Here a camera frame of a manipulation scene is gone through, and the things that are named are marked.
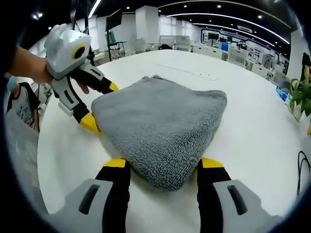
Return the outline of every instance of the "potted plant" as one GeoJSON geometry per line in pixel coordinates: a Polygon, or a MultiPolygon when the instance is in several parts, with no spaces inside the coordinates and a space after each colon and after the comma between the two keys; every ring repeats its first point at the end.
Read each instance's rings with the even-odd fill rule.
{"type": "Polygon", "coordinates": [[[289,108],[301,125],[306,127],[307,134],[311,134],[311,80],[310,67],[305,69],[305,80],[293,79],[290,87],[292,96],[289,108]]]}

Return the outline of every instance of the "white table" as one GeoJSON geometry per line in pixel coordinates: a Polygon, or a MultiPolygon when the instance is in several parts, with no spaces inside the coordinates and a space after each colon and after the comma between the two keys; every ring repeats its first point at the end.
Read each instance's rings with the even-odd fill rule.
{"type": "MultiPolygon", "coordinates": [[[[118,59],[98,67],[119,88],[155,74],[193,90],[219,89],[228,105],[204,157],[222,162],[232,179],[255,192],[272,215],[285,215],[295,201],[298,124],[262,77],[222,60],[189,52],[161,50],[118,59]]],[[[74,83],[90,108],[100,94],[89,95],[74,83]]],[[[95,178],[111,157],[120,157],[107,138],[81,128],[52,97],[38,144],[38,173],[49,213],[87,178],[95,178]]],[[[127,232],[199,232],[200,216],[193,177],[179,191],[162,192],[132,174],[127,232]]]]}

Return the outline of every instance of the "gray towel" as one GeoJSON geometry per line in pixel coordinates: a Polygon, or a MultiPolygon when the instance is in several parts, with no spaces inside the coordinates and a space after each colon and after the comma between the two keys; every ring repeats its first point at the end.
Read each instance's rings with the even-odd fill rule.
{"type": "Polygon", "coordinates": [[[222,91],[193,91],[156,75],[98,97],[92,111],[139,176],[173,191],[197,166],[226,105],[222,91]]]}

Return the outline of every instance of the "black ceiling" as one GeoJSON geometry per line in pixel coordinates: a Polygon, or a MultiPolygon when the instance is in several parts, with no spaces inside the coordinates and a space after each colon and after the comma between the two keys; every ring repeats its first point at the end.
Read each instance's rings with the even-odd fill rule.
{"type": "MultiPolygon", "coordinates": [[[[89,0],[89,8],[96,0],[89,0]]],[[[97,8],[95,15],[106,16],[122,8],[125,12],[132,12],[144,6],[156,6],[161,10],[160,14],[172,15],[183,13],[213,13],[227,15],[259,24],[290,41],[291,32],[297,28],[295,15],[289,10],[287,5],[281,0],[189,0],[178,2],[179,0],[102,0],[97,8]]],[[[21,45],[25,48],[31,47],[36,41],[49,33],[48,27],[55,24],[69,23],[70,13],[74,12],[77,6],[77,0],[40,0],[36,11],[42,12],[43,17],[39,20],[31,19],[25,30],[21,45]]],[[[81,11],[77,12],[78,18],[82,18],[81,11]]],[[[242,22],[240,20],[230,19],[219,16],[178,16],[179,20],[192,20],[192,23],[215,24],[237,29],[237,25],[245,26],[256,31],[254,34],[270,43],[275,44],[274,49],[281,53],[290,54],[290,45],[287,45],[275,35],[261,29],[257,26],[242,22]]]]}

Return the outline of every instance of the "yellow ring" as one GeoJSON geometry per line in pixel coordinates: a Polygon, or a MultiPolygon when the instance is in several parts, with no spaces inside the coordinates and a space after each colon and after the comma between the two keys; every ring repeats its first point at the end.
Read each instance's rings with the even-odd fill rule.
{"type": "Polygon", "coordinates": [[[73,60],[75,60],[74,56],[75,56],[76,52],[78,51],[78,49],[82,48],[82,47],[86,47],[86,45],[85,44],[81,44],[81,45],[79,45],[78,47],[75,48],[75,50],[73,51],[72,56],[71,56],[71,58],[73,60]]]}

